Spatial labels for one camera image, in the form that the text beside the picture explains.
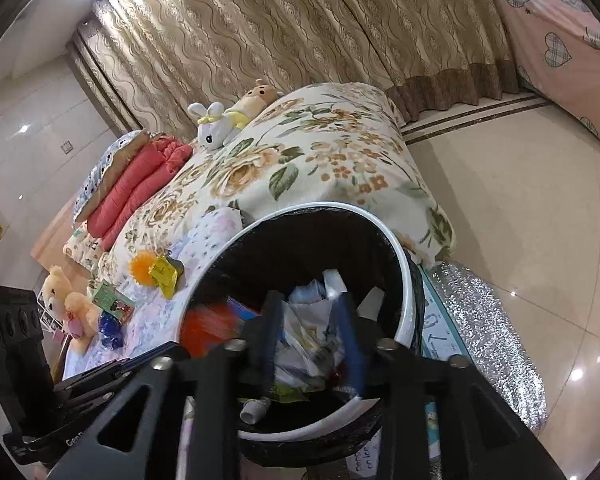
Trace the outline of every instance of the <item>trash bag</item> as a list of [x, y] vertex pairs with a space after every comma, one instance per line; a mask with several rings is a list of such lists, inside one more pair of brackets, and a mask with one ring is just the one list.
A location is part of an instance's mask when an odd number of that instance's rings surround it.
[[[259, 310], [267, 293], [288, 297], [296, 286], [320, 280], [325, 269], [337, 269], [354, 302], [360, 304], [373, 287], [385, 293], [378, 314], [384, 336], [395, 335], [403, 308], [405, 283], [396, 247], [369, 214], [354, 206], [314, 203], [294, 206], [247, 227], [210, 264], [189, 307], [212, 304], [231, 296]], [[414, 297], [411, 349], [420, 353], [424, 291], [417, 266], [407, 254]], [[321, 420], [344, 405], [328, 390], [307, 394], [308, 402], [273, 402], [256, 426], [238, 420], [250, 433], [280, 433]], [[240, 440], [240, 449], [263, 466], [305, 466], [351, 455], [378, 430], [381, 403], [332, 433], [299, 442]]]

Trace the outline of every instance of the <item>screw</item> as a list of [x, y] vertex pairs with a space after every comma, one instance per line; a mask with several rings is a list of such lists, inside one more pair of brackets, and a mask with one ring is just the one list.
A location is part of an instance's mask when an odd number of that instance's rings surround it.
[[173, 359], [167, 356], [156, 357], [151, 361], [151, 368], [154, 370], [168, 370], [173, 366]]
[[471, 366], [471, 361], [460, 354], [452, 355], [448, 362], [453, 368], [468, 368]]
[[230, 352], [242, 352], [247, 347], [244, 339], [229, 339], [224, 343], [224, 348]]
[[395, 339], [388, 337], [383, 337], [376, 342], [376, 348], [378, 348], [378, 350], [384, 350], [387, 352], [390, 352], [391, 350], [397, 350], [398, 346], [399, 344]]

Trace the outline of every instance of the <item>floral bedspread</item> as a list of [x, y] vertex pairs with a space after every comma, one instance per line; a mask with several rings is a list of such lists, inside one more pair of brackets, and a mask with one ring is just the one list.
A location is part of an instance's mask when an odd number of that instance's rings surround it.
[[183, 263], [184, 275], [178, 280], [177, 291], [170, 300], [157, 287], [138, 285], [132, 277], [126, 278], [118, 288], [133, 300], [136, 310], [123, 327], [123, 347], [107, 350], [97, 335], [84, 355], [70, 349], [64, 364], [64, 378], [112, 359], [137, 357], [167, 341], [178, 341], [180, 319], [200, 273], [241, 229], [240, 212], [223, 207], [199, 218], [192, 230], [176, 240], [171, 245], [171, 256]]
[[291, 92], [228, 146], [206, 152], [196, 145], [177, 176], [128, 220], [97, 277], [119, 285], [137, 250], [169, 248], [207, 211], [228, 205], [250, 222], [317, 200], [367, 209], [432, 265], [450, 253], [455, 234], [402, 141], [403, 122], [390, 99], [366, 84]]

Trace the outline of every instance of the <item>red quilt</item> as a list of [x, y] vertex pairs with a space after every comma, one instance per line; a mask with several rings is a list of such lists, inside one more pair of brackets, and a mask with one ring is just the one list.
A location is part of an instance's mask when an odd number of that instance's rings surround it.
[[105, 251], [113, 246], [136, 209], [169, 183], [192, 152], [191, 146], [175, 137], [160, 137], [136, 155], [87, 220], [87, 231], [94, 238], [102, 238]]

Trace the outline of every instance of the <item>wall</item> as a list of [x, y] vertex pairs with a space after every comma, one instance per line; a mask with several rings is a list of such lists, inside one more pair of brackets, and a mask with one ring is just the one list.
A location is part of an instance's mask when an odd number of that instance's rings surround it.
[[0, 82], [0, 285], [34, 288], [30, 249], [115, 138], [63, 58]]

